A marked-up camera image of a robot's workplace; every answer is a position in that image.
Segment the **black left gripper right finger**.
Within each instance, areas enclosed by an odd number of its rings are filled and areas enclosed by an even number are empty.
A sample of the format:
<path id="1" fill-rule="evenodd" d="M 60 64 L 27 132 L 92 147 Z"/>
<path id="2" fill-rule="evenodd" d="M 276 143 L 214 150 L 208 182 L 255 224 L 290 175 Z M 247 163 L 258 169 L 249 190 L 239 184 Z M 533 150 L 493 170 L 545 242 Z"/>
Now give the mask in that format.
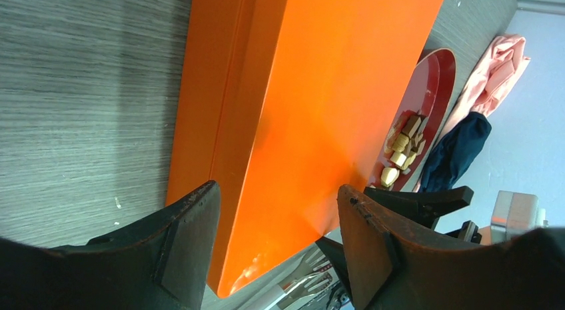
<path id="1" fill-rule="evenodd" d="M 563 309 L 564 230 L 479 245 L 424 227 L 351 185 L 338 214 L 356 309 Z"/>

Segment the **silver metal tongs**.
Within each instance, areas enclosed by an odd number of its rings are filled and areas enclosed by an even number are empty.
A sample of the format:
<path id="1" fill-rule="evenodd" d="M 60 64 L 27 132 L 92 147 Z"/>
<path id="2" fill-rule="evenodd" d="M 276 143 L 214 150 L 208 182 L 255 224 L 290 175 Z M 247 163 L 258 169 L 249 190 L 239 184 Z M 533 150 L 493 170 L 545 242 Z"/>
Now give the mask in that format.
<path id="1" fill-rule="evenodd" d="M 245 309 L 286 309 L 296 301 L 317 295 L 330 287 L 332 264 L 318 248 L 308 250 L 297 267 Z"/>

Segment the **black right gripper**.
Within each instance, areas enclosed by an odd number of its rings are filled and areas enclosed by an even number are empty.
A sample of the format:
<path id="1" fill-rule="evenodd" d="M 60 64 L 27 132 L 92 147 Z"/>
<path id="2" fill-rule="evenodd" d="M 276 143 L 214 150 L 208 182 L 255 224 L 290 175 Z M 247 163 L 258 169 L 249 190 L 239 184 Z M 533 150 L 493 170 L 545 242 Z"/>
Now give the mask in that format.
<path id="1" fill-rule="evenodd" d="M 439 192 L 414 193 L 366 187 L 363 193 L 379 205 L 433 229 L 440 217 L 471 204 L 473 190 L 467 186 Z M 509 241 L 536 228 L 548 227 L 546 210 L 536 195 L 499 191 L 489 226 L 478 229 L 465 221 L 446 235 L 462 241 L 491 245 Z"/>

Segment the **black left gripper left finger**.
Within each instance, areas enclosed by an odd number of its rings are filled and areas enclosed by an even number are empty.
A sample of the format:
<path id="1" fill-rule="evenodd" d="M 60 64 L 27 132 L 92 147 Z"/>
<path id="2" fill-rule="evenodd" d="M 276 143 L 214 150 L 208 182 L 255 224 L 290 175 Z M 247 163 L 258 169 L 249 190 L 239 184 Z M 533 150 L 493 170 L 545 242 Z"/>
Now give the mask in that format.
<path id="1" fill-rule="evenodd" d="M 200 309 L 221 213 L 207 181 L 81 246 L 1 240 L 2 309 Z"/>

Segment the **orange box lid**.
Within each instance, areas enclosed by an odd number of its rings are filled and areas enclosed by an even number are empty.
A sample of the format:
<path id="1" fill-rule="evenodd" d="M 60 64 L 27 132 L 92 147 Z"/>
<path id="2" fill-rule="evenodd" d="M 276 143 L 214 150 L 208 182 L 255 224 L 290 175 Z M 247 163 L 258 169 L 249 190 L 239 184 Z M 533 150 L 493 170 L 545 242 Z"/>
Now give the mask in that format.
<path id="1" fill-rule="evenodd" d="M 370 179 L 443 1 L 254 0 L 210 170 L 218 297 L 336 228 L 336 192 Z"/>

